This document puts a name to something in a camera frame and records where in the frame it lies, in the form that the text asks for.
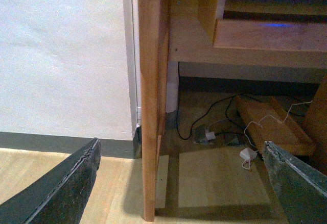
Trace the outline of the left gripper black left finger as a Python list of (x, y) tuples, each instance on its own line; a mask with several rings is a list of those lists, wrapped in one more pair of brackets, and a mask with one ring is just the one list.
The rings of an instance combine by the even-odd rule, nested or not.
[(79, 223), (96, 181), (101, 142), (94, 138), (1, 204), (1, 223)]

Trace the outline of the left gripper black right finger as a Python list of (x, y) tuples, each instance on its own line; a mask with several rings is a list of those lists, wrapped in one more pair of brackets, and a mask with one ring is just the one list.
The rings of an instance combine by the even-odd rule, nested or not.
[(326, 175), (271, 141), (262, 156), (289, 223), (326, 223)]

